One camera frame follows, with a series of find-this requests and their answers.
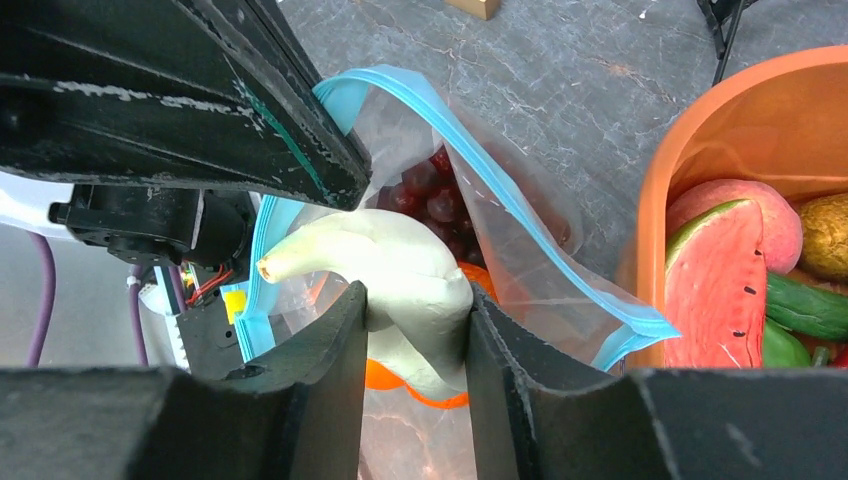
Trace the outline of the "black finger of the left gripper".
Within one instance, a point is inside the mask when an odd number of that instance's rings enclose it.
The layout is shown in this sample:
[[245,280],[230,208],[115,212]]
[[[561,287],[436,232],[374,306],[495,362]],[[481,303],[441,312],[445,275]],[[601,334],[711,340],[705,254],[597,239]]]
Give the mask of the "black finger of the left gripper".
[[351,210],[370,163],[274,1],[5,1],[1,168]]

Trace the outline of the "dark purple grape bunch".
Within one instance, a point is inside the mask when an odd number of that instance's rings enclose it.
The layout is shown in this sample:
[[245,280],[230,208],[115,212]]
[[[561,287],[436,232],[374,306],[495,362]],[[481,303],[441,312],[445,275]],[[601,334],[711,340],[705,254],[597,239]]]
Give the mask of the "dark purple grape bunch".
[[382,187],[376,207],[418,220],[447,245],[457,260],[485,266],[445,147],[403,171],[398,183]]

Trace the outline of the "clear zip top bag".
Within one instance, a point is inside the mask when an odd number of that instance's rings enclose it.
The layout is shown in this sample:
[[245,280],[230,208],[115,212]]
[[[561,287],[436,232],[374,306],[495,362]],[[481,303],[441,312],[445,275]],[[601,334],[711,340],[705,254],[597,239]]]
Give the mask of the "clear zip top bag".
[[[552,345],[603,371],[673,335],[653,308],[590,272],[573,256],[581,217],[555,179],[438,93],[419,73],[387,65],[321,81],[314,95],[339,129],[372,156],[364,206],[380,204],[402,170],[439,149],[457,173],[472,231],[507,313]],[[474,479],[466,406],[427,406],[372,369],[366,377],[359,472],[373,479]]]

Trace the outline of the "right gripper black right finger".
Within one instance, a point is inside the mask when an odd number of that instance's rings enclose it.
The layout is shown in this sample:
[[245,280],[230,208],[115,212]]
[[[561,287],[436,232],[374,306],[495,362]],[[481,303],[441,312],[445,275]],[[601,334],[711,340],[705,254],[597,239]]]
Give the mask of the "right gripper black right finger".
[[466,360],[482,479],[843,479],[847,374],[637,369],[560,352],[474,291]]

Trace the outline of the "white mushroom toy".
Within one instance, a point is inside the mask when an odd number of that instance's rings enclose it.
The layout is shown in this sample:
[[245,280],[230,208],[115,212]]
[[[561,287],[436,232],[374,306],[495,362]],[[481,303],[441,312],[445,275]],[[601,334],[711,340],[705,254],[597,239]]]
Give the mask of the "white mushroom toy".
[[301,226],[257,263],[269,283],[317,271],[366,288],[368,357],[421,396],[466,391],[470,282],[429,228],[379,209],[338,212]]

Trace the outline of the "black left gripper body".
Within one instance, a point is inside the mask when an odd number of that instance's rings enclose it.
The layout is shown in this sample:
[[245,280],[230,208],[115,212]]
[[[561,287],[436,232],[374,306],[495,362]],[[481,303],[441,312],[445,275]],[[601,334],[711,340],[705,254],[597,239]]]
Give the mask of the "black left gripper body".
[[247,256],[255,219],[246,192],[76,185],[49,220],[130,264],[205,268]]

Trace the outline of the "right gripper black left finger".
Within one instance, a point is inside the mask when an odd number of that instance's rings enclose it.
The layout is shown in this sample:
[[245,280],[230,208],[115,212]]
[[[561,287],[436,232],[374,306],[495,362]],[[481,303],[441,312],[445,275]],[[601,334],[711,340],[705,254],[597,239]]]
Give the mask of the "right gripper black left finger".
[[366,290],[221,380],[174,368],[1,374],[5,479],[353,479]]

